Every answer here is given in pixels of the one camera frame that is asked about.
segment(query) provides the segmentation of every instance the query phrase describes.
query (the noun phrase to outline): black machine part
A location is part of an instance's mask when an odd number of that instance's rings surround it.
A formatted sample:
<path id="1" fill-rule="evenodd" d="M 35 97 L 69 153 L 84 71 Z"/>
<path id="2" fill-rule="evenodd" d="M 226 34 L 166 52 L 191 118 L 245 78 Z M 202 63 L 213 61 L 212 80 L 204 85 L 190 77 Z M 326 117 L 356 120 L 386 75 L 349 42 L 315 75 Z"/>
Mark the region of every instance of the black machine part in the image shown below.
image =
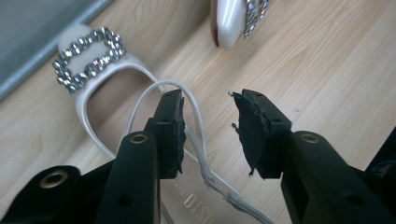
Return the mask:
<path id="1" fill-rule="evenodd" d="M 183 160 L 182 107 L 180 90 L 164 94 L 146 130 L 126 135 L 115 160 L 85 175 L 73 166 L 39 173 L 0 223 L 159 224 L 159 180 L 175 178 Z"/>
<path id="2" fill-rule="evenodd" d="M 259 92 L 232 96 L 239 110 L 239 126 L 233 126 L 247 162 L 263 179 L 283 174 L 293 223 L 396 223 L 395 188 L 384 187 L 395 186 L 395 173 L 376 178 L 348 166 L 324 137 L 293 133 L 291 122 Z"/>

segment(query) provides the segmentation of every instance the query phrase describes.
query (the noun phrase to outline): wood grain surface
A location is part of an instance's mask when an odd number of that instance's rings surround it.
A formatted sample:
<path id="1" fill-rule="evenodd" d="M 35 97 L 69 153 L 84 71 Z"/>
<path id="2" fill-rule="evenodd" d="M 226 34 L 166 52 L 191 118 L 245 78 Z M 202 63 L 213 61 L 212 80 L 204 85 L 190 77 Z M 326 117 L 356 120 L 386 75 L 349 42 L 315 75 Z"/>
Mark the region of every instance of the wood grain surface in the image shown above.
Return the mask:
<path id="1" fill-rule="evenodd" d="M 275 223 L 290 223 L 280 181 L 248 177 L 228 92 L 265 94 L 293 131 L 323 135 L 348 164 L 365 169 L 396 125 L 396 2 L 270 0 L 253 35 L 232 49 L 212 43 L 209 6 L 118 0 L 90 26 L 120 34 L 157 78 L 189 86 L 204 116 L 211 168 Z M 106 162 L 50 61 L 1 102 L 0 128 L 0 217 L 38 172 L 71 164 L 86 173 Z"/>

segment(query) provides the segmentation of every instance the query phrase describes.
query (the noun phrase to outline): white strap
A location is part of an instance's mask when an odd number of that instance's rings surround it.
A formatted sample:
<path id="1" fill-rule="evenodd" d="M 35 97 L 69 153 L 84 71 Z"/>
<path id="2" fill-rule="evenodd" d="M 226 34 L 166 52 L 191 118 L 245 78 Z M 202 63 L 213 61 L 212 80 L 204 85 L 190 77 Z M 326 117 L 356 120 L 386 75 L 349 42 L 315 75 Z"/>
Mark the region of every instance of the white strap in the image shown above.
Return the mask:
<path id="1" fill-rule="evenodd" d="M 149 95 L 149 93 L 151 91 L 155 90 L 156 88 L 159 88 L 164 85 L 172 85 L 172 86 L 180 88 L 182 91 L 184 91 L 187 99 L 189 100 L 189 102 L 191 104 L 194 119 L 195 119 L 195 124 L 196 124 L 196 133 L 193 130 L 191 130 L 187 124 L 186 124 L 185 133 L 186 133 L 187 137 L 190 139 L 191 144 L 194 148 L 195 154 L 197 156 L 198 162 L 201 165 L 201 174 L 203 176 L 203 179 L 204 179 L 206 185 L 209 186 L 210 188 L 214 189 L 221 195 L 223 195 L 227 202 L 231 203 L 239 210 L 247 212 L 251 216 L 257 218 L 260 222 L 273 223 L 268 217 L 266 217 L 264 214 L 262 214 L 260 211 L 258 211 L 253 206 L 251 206 L 237 192 L 234 192 L 234 191 L 228 192 L 216 183 L 216 181 L 213 177 L 212 171 L 210 170 L 210 168 L 206 162 L 204 122 L 202 119 L 201 112 L 199 110 L 198 103 L 196 102 L 191 91 L 186 86 L 184 86 L 182 83 L 175 81 L 175 80 L 164 80 L 164 81 L 160 81 L 160 82 L 154 83 L 151 86 L 149 86 L 145 90 L 145 92 L 143 92 L 139 101 L 137 102 L 136 107 L 134 108 L 134 111 L 132 112 L 132 114 L 128 120 L 128 123 L 124 129 L 123 136 L 128 134 L 132 130 L 132 126 L 134 124 L 134 118 L 136 116 L 137 110 L 142 105 L 143 101 L 146 99 L 146 97 Z"/>

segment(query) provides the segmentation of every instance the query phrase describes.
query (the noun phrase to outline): white high heel shoe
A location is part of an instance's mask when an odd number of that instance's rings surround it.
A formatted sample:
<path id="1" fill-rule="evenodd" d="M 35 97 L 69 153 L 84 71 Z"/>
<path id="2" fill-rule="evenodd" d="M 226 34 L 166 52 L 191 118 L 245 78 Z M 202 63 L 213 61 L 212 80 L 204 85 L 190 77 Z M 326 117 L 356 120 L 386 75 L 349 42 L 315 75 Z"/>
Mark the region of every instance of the white high heel shoe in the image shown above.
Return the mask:
<path id="1" fill-rule="evenodd" d="M 210 26 L 216 46 L 229 49 L 239 36 L 249 37 L 267 7 L 268 0 L 212 0 Z"/>
<path id="2" fill-rule="evenodd" d="M 202 118 L 187 88 L 175 81 L 158 82 L 145 65 L 126 52 L 120 36 L 106 28 L 71 27 L 61 35 L 59 49 L 60 59 L 53 63 L 58 82 L 69 90 L 82 125 L 110 159 L 115 158 L 119 142 L 131 131 L 132 123 L 143 130 L 161 98 L 162 85 L 177 85 L 187 93 L 200 120 L 196 125 L 199 134 L 186 131 L 198 160 L 185 150 L 183 175 L 161 180 L 167 210 L 162 211 L 163 223 L 271 223 L 207 166 Z M 138 120 L 140 124 L 134 122 L 137 109 L 144 115 Z"/>

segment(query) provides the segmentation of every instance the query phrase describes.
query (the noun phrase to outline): rhinestone buckle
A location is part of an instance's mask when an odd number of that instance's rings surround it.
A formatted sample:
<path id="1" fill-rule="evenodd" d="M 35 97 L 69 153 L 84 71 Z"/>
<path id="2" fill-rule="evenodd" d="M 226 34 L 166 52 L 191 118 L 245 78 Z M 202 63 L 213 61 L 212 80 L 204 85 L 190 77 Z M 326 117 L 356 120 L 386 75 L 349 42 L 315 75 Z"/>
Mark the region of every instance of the rhinestone buckle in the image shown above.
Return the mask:
<path id="1" fill-rule="evenodd" d="M 95 58 L 88 63 L 82 73 L 72 75 L 66 67 L 73 57 L 88 49 L 92 43 L 104 42 L 109 51 L 105 55 Z M 88 35 L 78 38 L 70 44 L 68 49 L 59 53 L 59 58 L 52 63 L 57 75 L 58 83 L 65 86 L 70 93 L 73 93 L 85 86 L 88 80 L 96 77 L 109 64 L 118 61 L 126 52 L 121 43 L 121 37 L 114 34 L 106 27 L 93 29 Z"/>
<path id="2" fill-rule="evenodd" d="M 246 0 L 247 13 L 245 18 L 245 38 L 248 38 L 251 35 L 257 23 L 264 18 L 269 0 L 259 1 L 259 4 L 256 5 L 256 0 Z"/>

